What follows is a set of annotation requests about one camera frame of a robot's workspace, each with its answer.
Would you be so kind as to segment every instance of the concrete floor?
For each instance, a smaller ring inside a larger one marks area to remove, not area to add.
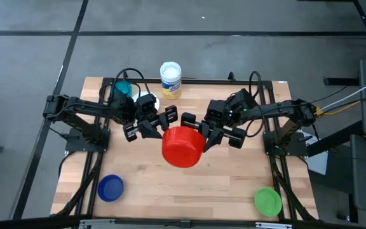
[[[0,30],[72,31],[81,3],[23,0],[14,4],[0,0]],[[366,10],[366,1],[362,4]],[[96,0],[88,3],[81,30],[363,31],[365,27],[351,3]],[[5,146],[0,153],[0,220],[10,216],[42,122],[44,100],[53,90],[68,44],[67,36],[0,37],[0,144]],[[238,79],[246,79],[256,70],[264,80],[288,81],[294,99],[312,101],[340,89],[325,87],[323,77],[357,76],[360,59],[366,59],[366,39],[79,37],[62,93],[79,95],[86,76],[111,77],[124,67],[158,77],[160,65],[173,60],[181,64],[184,76],[192,78],[225,79],[234,71]],[[318,105],[356,89],[347,88]],[[360,118],[359,106],[348,114],[322,118],[317,122],[319,135],[325,137]],[[64,145],[61,138],[49,133],[25,218],[49,214]],[[336,213],[347,210],[347,195],[314,181],[313,191],[320,219],[345,223],[336,219]],[[360,225],[366,226],[366,212],[360,211]]]

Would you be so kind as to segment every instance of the wooden table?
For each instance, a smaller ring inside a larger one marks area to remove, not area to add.
[[[85,79],[81,99],[98,101],[102,78]],[[290,99],[286,82],[274,81],[276,101]],[[149,89],[160,99],[160,110],[176,105],[179,116],[183,112],[204,117],[210,99],[226,99],[245,85],[183,85],[179,99],[162,96],[160,84],[149,84]],[[93,117],[82,116],[93,122]],[[280,118],[283,125],[286,118]],[[249,133],[255,132],[260,120]],[[180,120],[171,126],[180,125]],[[115,202],[104,202],[98,195],[93,216],[106,218],[210,219],[277,221],[261,215],[254,205],[255,192],[262,187],[273,187],[269,158],[264,153],[262,134],[247,138],[242,149],[230,148],[227,139],[204,153],[194,167],[180,169],[168,164],[161,154],[161,140],[138,139],[127,142],[122,126],[110,121],[111,141],[104,154],[100,180],[108,174],[120,176],[125,190]],[[51,213],[61,210],[79,188],[86,153],[75,153],[64,162],[58,181]],[[287,157],[292,189],[309,213],[318,217],[306,164]],[[283,210],[289,218],[285,192],[281,192]],[[83,210],[86,212],[90,189],[86,191]]]

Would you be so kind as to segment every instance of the blue lid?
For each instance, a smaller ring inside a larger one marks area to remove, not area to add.
[[[117,175],[108,175],[98,184],[98,195],[105,202],[118,199],[124,192],[122,179]]]
[[[132,87],[127,81],[119,81],[115,84],[116,89],[120,90],[122,93],[131,97],[132,95]]]

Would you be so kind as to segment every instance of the red bowl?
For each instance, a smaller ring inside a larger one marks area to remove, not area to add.
[[[206,144],[203,136],[189,127],[173,127],[163,134],[162,155],[171,165],[188,168],[196,165]]]

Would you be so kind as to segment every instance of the yellow wire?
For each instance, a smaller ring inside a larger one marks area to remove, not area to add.
[[[353,107],[354,105],[359,104],[360,102],[361,102],[361,101],[356,101],[356,102],[354,102],[353,104],[350,104],[350,105],[346,106],[345,108],[341,108],[341,109],[340,109],[340,110],[338,110],[338,111],[334,111],[333,113],[325,113],[325,114],[322,114],[322,115],[336,115],[336,114],[340,113],[341,111],[345,111],[345,110],[347,110],[348,108],[351,108],[351,107]]]

